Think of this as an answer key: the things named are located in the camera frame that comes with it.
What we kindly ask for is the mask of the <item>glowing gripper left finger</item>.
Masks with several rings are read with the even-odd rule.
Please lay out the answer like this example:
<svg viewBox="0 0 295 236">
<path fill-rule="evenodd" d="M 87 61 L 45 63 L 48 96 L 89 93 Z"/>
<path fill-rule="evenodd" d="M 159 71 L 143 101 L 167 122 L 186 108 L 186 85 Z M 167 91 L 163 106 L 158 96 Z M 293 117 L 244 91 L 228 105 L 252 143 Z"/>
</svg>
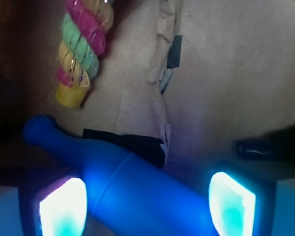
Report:
<svg viewBox="0 0 295 236">
<path fill-rule="evenodd" d="M 87 189 L 71 169 L 27 169 L 19 203 L 26 236 L 81 236 L 87 219 Z"/>
</svg>

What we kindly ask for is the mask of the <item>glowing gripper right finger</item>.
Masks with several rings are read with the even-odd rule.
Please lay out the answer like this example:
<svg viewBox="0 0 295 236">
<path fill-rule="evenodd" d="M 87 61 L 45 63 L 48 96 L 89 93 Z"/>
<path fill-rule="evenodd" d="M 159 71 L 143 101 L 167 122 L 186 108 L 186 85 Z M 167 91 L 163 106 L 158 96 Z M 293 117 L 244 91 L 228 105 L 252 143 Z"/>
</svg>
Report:
<svg viewBox="0 0 295 236">
<path fill-rule="evenodd" d="M 276 182 L 252 164 L 221 161 L 209 181 L 208 203 L 220 236 L 272 234 Z"/>
</svg>

